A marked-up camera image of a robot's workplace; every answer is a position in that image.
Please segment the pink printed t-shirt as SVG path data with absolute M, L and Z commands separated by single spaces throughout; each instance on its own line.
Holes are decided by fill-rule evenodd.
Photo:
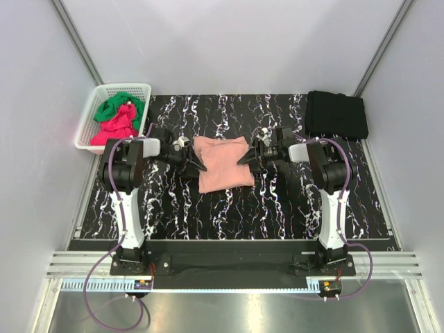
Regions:
M 237 164 L 248 149 L 249 145 L 244 136 L 236 139 L 195 137 L 194 152 L 207 169 L 199 173 L 199 193 L 208 194 L 234 187 L 252 187 L 255 179 L 249 166 Z

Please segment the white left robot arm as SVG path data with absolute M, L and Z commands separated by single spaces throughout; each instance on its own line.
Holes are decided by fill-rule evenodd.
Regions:
M 99 180 L 108 191 L 116 214 L 118 242 L 109 254 L 111 275 L 141 275 L 155 271 L 139 216 L 138 191 L 144 164 L 153 159 L 176 167 L 188 177 L 207 171 L 186 137 L 175 138 L 166 128 L 150 128 L 141 137 L 109 139 L 99 167 Z

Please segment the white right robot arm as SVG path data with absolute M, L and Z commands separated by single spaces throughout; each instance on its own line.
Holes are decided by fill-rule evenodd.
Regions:
M 345 213 L 355 171 L 345 154 L 341 139 L 304 139 L 290 128 L 276 128 L 258 135 L 237 161 L 252 173 L 263 173 L 270 162 L 307 162 L 316 188 L 321 194 L 321 231 L 315 253 L 293 264 L 305 272 L 317 270 L 330 275 L 346 263 L 348 242 Z

